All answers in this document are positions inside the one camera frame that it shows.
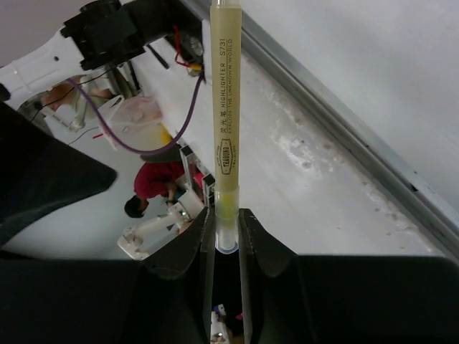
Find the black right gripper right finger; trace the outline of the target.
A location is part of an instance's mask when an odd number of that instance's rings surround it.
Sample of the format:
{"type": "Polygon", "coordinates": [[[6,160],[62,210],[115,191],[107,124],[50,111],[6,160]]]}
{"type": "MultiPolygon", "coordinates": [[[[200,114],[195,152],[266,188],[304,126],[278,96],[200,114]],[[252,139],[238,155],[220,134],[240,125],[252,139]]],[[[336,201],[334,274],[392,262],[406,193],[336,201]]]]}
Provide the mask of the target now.
{"type": "Polygon", "coordinates": [[[444,257],[299,255],[240,221],[247,343],[456,343],[458,266],[444,257]]]}

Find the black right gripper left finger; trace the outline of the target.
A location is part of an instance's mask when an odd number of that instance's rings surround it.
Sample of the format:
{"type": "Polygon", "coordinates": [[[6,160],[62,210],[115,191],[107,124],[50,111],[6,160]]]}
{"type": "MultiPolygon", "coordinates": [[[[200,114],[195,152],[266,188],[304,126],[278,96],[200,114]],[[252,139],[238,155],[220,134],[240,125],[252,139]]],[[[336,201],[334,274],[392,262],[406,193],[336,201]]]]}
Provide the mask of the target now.
{"type": "Polygon", "coordinates": [[[208,343],[214,212],[137,261],[1,261],[3,343],[208,343]]]}

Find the slim yellow highlighter pen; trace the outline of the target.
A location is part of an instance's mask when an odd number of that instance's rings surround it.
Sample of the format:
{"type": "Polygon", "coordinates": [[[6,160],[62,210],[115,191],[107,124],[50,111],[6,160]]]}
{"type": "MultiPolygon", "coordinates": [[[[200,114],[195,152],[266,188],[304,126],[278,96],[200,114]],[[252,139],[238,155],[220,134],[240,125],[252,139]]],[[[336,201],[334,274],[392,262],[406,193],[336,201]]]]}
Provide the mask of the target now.
{"type": "Polygon", "coordinates": [[[216,249],[238,250],[242,6],[210,6],[216,249]]]}

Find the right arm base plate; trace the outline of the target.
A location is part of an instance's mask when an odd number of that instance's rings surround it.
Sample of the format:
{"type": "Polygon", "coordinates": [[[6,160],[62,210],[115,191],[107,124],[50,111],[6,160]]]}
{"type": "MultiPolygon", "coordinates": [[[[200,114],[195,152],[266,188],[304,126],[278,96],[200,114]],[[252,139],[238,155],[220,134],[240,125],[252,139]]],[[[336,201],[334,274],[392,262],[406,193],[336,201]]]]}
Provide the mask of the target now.
{"type": "Polygon", "coordinates": [[[80,50],[84,70],[123,64],[163,38],[179,64],[189,69],[204,64],[201,20],[182,1],[93,1],[60,32],[80,50]]]}

